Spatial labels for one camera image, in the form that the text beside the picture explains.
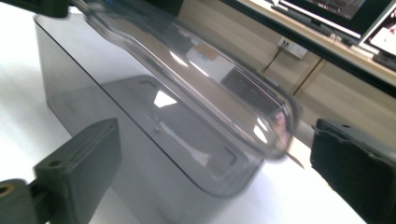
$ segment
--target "cable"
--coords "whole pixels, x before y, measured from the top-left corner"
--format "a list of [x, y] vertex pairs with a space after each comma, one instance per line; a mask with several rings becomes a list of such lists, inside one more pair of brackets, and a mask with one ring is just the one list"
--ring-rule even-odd
[[332, 42], [332, 44], [335, 45], [335, 42], [337, 41], [338, 34], [335, 32], [335, 29], [332, 30], [332, 33], [334, 34], [334, 41]]
[[284, 40], [282, 45], [279, 47], [279, 49], [277, 50], [274, 58], [271, 60], [271, 62], [269, 62], [263, 69], [262, 69], [262, 74], [264, 74], [267, 69], [271, 66], [271, 64], [274, 62], [274, 60], [276, 59], [277, 55], [279, 55], [280, 52], [282, 52], [283, 49], [285, 49], [285, 47], [287, 47], [289, 45], [289, 43]]

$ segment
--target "transparent lid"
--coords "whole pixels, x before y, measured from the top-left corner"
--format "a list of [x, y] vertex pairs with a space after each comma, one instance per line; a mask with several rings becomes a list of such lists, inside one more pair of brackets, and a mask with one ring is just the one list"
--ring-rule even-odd
[[173, 94], [236, 145], [265, 159], [287, 151], [297, 104], [144, 1], [77, 0], [87, 22], [130, 52]]

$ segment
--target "translucent plastic box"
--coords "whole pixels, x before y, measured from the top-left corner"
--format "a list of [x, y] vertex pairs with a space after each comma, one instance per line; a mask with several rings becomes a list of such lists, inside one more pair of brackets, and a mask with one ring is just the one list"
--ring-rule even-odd
[[144, 1], [77, 4], [97, 33], [35, 19], [47, 101], [71, 134], [119, 119], [113, 188], [142, 223], [205, 223], [285, 155], [299, 106], [280, 88]]

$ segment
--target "desk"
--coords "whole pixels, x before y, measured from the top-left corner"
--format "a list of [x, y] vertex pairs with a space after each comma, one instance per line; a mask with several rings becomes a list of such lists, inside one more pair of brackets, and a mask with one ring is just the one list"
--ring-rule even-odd
[[[9, 49], [0, 51], [0, 58], [4, 59], [0, 63], [0, 180], [16, 177], [30, 182], [34, 179], [32, 167], [70, 135], [45, 103], [33, 14], [1, 5], [0, 12], [0, 21], [21, 18], [20, 29], [9, 27], [4, 32], [14, 35], [0, 36], [2, 49]], [[12, 54], [17, 48], [25, 48], [23, 55]], [[292, 148], [295, 147], [304, 146], [295, 140]], [[139, 222], [115, 191], [109, 189], [91, 223]], [[247, 190], [212, 223], [364, 222], [312, 170], [303, 170], [285, 158], [267, 162]]]
[[396, 73], [346, 47], [335, 36], [327, 37], [271, 9], [263, 0], [221, 0], [253, 20], [292, 39], [381, 91], [396, 97]]

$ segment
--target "computer monitor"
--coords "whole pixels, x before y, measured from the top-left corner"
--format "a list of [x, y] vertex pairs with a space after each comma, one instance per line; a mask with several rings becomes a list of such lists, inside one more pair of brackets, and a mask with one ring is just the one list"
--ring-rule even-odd
[[374, 54], [382, 52], [396, 58], [396, 3], [361, 40], [360, 46]]
[[312, 20], [360, 39], [392, 0], [281, 0]]

